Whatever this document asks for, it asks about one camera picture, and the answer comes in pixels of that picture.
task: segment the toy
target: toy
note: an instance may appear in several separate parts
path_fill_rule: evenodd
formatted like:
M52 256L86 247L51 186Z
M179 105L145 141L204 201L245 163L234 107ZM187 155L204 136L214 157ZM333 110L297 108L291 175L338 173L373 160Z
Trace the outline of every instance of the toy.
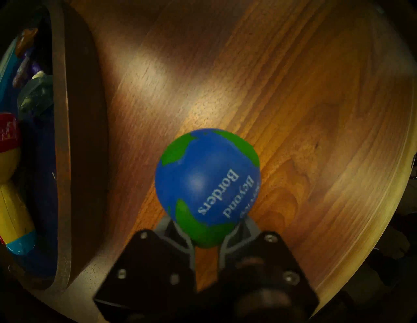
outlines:
M20 159L20 132L11 113L0 113L0 236L16 255L24 255L36 242L35 226L10 180Z
M220 244L247 215L260 184L254 148L219 129L177 138L165 149L155 175L163 208L203 248Z

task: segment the wooden surface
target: wooden surface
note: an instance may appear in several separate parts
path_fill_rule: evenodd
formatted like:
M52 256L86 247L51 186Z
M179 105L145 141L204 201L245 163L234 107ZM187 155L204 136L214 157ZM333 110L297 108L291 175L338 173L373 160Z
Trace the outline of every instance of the wooden surface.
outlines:
M92 295L132 234L163 216L164 148L216 127L255 147L249 215L282 235L325 304L387 226L417 148L416 63L386 17L360 0L71 5L92 31L108 106L106 239L65 293L37 296L102 321ZM197 251L197 278L216 278L215 249Z

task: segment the round wooden tray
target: round wooden tray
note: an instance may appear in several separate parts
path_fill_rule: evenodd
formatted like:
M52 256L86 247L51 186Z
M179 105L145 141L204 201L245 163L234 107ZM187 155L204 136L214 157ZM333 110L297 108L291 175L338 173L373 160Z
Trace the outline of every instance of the round wooden tray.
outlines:
M35 14L49 14L52 26L58 261L55 276L49 278L29 274L4 250L2 264L27 289L62 291L102 239L108 183L106 103L94 42L79 14L59 1L33 1L21 8L21 3L19 8L12 4L1 12L1 54ZM11 21L19 23L8 25Z

